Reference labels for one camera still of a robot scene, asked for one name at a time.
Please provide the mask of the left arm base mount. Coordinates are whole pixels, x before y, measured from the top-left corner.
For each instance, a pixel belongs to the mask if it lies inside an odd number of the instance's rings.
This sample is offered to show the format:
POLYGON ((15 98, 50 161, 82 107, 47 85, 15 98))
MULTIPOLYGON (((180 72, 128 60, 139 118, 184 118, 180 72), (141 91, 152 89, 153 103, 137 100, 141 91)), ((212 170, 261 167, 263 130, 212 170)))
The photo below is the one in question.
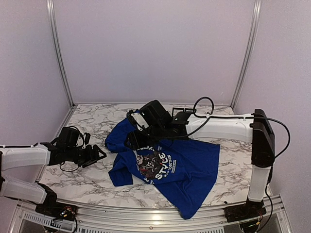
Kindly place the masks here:
POLYGON ((77 206, 68 205, 57 201, 57 194, 45 184, 38 183, 45 192, 46 197, 42 204, 37 204, 35 211, 37 213, 53 217, 54 219, 64 219, 68 221, 76 220, 77 206))

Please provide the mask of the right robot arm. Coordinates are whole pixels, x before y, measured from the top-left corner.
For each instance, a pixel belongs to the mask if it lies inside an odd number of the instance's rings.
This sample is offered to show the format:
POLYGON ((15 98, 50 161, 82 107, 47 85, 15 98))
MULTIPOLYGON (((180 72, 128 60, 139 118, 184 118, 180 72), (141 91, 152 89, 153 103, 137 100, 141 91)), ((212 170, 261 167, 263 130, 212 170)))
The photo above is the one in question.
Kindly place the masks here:
POLYGON ((252 217, 259 210, 276 158, 275 134, 262 109, 233 116, 199 114, 195 107, 174 107, 168 112, 159 101, 153 100, 129 111, 126 117, 135 127, 126 142, 135 150, 161 139, 217 138, 251 143, 251 184, 241 214, 252 217))

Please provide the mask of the blue printed t-shirt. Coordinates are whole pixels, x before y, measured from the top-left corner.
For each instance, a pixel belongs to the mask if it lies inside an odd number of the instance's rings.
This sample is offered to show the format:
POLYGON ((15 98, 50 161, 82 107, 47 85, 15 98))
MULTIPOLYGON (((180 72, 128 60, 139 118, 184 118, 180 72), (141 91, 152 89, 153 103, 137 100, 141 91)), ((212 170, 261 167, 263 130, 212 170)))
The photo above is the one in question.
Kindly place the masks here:
POLYGON ((105 139, 105 147, 117 155, 108 173, 113 185, 132 185, 133 177, 137 177, 154 185, 183 219, 192 218, 216 183, 220 145, 163 139, 132 150, 125 141, 134 129, 125 118, 105 139))

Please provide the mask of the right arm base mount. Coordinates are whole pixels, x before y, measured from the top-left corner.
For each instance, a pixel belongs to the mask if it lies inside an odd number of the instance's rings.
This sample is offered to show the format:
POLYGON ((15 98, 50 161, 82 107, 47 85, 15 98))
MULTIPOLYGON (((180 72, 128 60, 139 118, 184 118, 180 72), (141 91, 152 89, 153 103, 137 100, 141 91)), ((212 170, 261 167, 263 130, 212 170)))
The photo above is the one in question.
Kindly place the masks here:
POLYGON ((228 206, 224 209, 228 223, 263 216, 267 213, 263 200, 260 202, 246 200, 246 203, 228 206))

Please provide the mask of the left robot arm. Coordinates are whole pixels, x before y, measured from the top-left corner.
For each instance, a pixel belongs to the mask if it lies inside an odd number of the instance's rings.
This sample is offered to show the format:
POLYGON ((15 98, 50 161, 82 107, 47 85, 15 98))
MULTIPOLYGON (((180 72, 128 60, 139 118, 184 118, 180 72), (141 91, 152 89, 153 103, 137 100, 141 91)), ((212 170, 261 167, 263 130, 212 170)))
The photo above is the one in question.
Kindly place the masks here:
MULTIPOLYGON (((73 162, 85 168, 106 157, 97 145, 89 144, 90 134, 82 134, 76 127, 63 127, 59 136, 51 142, 41 142, 28 146, 0 147, 0 169, 7 171, 27 166, 54 166, 73 162)), ((30 183, 17 178, 1 175, 0 195, 18 200, 42 204, 51 216, 61 212, 57 195, 47 186, 30 183)))

